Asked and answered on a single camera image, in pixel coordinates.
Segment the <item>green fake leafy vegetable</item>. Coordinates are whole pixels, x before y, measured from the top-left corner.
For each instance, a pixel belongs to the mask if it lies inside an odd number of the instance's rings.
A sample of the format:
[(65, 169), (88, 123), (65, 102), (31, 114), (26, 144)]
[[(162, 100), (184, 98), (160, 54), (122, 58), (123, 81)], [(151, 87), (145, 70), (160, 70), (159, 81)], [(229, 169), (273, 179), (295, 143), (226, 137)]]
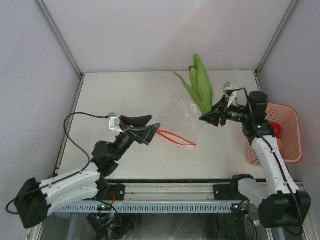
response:
[(200, 109), (201, 114), (205, 115), (212, 111), (214, 88), (208, 71), (198, 54), (193, 54), (192, 62), (193, 65), (190, 65), (188, 69), (190, 84), (177, 72), (173, 70), (171, 72), (180, 79), (189, 96)]

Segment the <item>red fake apple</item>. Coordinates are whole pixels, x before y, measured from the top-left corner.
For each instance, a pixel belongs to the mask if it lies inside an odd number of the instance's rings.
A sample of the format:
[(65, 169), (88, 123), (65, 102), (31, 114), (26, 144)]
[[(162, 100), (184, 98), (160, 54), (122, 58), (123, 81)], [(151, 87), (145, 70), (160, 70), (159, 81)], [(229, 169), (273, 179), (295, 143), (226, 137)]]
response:
[(277, 123), (277, 122), (271, 122), (270, 124), (271, 124), (271, 126), (272, 126), (272, 128), (273, 128), (273, 131), (274, 131), (274, 133), (275, 133), (275, 136), (276, 136), (277, 138), (279, 138), (280, 135), (282, 134), (282, 127), (281, 127), (281, 125), (280, 125), (279, 123)]

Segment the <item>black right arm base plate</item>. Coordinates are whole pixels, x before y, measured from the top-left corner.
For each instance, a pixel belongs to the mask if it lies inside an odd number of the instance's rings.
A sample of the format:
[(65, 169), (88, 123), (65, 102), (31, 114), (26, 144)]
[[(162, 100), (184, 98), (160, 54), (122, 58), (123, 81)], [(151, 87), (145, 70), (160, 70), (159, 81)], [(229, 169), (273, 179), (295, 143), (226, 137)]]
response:
[(239, 191), (230, 184), (213, 185), (213, 193), (216, 201), (235, 201), (242, 199)]

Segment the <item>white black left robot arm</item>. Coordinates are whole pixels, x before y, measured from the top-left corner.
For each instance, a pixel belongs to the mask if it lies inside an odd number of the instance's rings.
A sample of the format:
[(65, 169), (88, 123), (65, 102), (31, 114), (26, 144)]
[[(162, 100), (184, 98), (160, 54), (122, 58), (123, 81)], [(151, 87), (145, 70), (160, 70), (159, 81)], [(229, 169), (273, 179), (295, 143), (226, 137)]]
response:
[(104, 200), (110, 186), (106, 178), (119, 166), (118, 162), (133, 143), (149, 145), (161, 124), (149, 124), (152, 115), (127, 117), (105, 116), (109, 129), (118, 131), (114, 142), (98, 141), (88, 162), (63, 175), (38, 181), (28, 179), (13, 199), (22, 225), (33, 228), (55, 211), (82, 200)]

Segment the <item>orange fake peach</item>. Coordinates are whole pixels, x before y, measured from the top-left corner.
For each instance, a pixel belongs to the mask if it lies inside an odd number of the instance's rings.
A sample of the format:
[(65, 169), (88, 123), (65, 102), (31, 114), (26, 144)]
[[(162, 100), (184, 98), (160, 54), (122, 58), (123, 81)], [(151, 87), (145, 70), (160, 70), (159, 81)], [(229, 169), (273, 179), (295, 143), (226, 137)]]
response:
[(277, 139), (278, 148), (281, 150), (283, 148), (283, 142), (280, 139)]

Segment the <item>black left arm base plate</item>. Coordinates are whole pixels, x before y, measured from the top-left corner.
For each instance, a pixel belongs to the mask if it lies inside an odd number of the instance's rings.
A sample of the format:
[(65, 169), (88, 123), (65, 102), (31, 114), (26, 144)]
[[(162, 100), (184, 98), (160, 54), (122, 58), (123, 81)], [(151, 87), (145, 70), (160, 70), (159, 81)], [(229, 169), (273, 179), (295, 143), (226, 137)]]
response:
[(126, 186), (124, 184), (111, 184), (99, 192), (99, 199), (103, 201), (123, 201), (125, 199)]

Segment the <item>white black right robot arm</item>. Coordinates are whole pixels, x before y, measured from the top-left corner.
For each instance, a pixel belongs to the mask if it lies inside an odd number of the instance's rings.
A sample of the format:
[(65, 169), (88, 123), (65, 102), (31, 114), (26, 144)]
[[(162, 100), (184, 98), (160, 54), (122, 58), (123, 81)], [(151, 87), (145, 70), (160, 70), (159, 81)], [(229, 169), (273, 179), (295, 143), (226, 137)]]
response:
[(229, 187), (237, 200), (245, 197), (258, 209), (260, 223), (266, 229), (302, 227), (312, 200), (292, 179), (281, 156), (278, 140), (271, 123), (266, 119), (268, 97), (260, 91), (246, 93), (246, 105), (229, 104), (234, 93), (227, 90), (211, 112), (199, 119), (208, 124), (224, 126), (227, 121), (242, 124), (242, 132), (256, 153), (268, 189), (263, 189), (251, 175), (233, 176)]

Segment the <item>clear zip top bag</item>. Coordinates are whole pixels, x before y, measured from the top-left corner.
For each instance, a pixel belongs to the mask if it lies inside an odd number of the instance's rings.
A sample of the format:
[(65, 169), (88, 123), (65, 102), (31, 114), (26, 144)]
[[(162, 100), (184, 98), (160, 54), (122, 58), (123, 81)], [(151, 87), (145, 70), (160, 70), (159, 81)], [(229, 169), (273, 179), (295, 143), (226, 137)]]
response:
[(157, 117), (161, 124), (157, 134), (173, 144), (195, 147), (204, 127), (199, 120), (201, 115), (190, 97), (174, 96)]

